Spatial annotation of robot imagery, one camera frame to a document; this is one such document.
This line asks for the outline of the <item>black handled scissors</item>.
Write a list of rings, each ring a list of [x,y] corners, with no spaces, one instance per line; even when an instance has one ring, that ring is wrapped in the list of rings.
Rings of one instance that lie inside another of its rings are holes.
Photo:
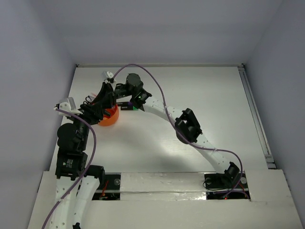
[[[88,95],[88,96],[85,97],[85,101],[83,103],[84,104],[90,104],[90,103],[93,102],[93,100],[94,100],[94,97]]]

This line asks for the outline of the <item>orange round organizer container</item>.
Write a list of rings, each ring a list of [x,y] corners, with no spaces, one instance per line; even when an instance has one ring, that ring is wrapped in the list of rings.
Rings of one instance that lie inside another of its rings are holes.
[[[112,108],[105,109],[109,114],[104,114],[103,119],[98,123],[99,126],[111,126],[119,119],[119,107],[115,105]]]

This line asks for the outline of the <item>purple cap highlighter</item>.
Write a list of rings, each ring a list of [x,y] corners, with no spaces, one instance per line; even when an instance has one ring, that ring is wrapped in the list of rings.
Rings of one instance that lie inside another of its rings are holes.
[[[117,105],[118,106],[133,106],[133,104],[131,102],[118,102]]]

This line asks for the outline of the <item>green cap highlighter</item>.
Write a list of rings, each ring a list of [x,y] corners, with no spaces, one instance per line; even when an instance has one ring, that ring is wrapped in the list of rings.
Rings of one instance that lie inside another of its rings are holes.
[[[121,106],[122,111],[137,111],[138,109],[134,106]]]

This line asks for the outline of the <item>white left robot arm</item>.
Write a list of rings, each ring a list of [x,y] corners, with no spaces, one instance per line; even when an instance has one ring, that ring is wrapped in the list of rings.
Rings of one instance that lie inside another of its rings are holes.
[[[105,184],[102,166],[92,165],[97,146],[93,125],[102,120],[85,105],[76,109],[71,98],[55,105],[55,111],[72,122],[57,131],[57,162],[55,169],[55,204],[42,228],[82,229],[95,191]],[[93,153],[85,153],[89,133],[93,134]]]

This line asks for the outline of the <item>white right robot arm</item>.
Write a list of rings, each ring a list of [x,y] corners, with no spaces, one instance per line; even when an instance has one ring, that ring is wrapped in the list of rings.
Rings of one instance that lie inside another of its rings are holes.
[[[168,106],[164,99],[157,99],[143,87],[140,76],[127,75],[125,83],[117,83],[113,73],[102,73],[102,88],[93,100],[94,105],[112,109],[117,99],[130,97],[131,104],[139,110],[151,113],[168,121],[174,128],[177,138],[184,144],[195,148],[215,169],[205,179],[207,188],[234,189],[240,179],[243,167],[225,158],[223,150],[213,147],[204,136],[201,126],[190,108],[184,110]]]

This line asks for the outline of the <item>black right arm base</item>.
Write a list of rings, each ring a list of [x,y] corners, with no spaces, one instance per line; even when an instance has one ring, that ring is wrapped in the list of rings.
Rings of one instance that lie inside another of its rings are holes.
[[[208,173],[204,175],[203,187],[206,190],[207,200],[228,200],[228,199],[248,199],[250,200],[250,192],[248,188],[245,173],[236,186],[236,188],[228,194],[235,186],[240,175],[233,184],[227,184],[221,180],[222,174]]]

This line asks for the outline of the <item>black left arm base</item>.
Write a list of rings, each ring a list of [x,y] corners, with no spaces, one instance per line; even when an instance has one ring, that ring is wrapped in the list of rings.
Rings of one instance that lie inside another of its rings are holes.
[[[106,173],[104,183],[102,183],[92,200],[120,200],[121,173]]]

